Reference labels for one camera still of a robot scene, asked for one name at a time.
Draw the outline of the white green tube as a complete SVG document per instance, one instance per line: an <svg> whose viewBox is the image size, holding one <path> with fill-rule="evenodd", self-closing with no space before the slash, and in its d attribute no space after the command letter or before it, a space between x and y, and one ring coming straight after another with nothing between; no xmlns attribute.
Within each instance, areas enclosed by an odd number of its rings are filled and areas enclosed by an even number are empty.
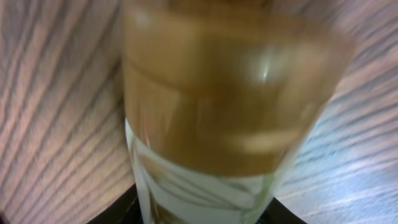
<svg viewBox="0 0 398 224"><path fill-rule="evenodd" d="M256 223L353 56L271 1L123 1L125 133L144 223Z"/></svg>

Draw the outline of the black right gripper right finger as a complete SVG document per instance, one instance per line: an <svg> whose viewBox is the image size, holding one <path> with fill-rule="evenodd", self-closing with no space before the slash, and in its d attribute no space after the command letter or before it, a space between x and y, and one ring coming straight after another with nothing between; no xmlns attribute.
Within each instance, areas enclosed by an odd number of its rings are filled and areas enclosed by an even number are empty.
<svg viewBox="0 0 398 224"><path fill-rule="evenodd" d="M275 197L260 216L256 224L307 224Z"/></svg>

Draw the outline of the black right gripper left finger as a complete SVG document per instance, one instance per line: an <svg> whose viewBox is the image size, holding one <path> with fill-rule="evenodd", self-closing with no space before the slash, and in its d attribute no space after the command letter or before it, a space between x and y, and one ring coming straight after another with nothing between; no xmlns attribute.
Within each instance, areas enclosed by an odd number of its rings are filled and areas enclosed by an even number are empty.
<svg viewBox="0 0 398 224"><path fill-rule="evenodd" d="M87 224L143 224L136 184Z"/></svg>

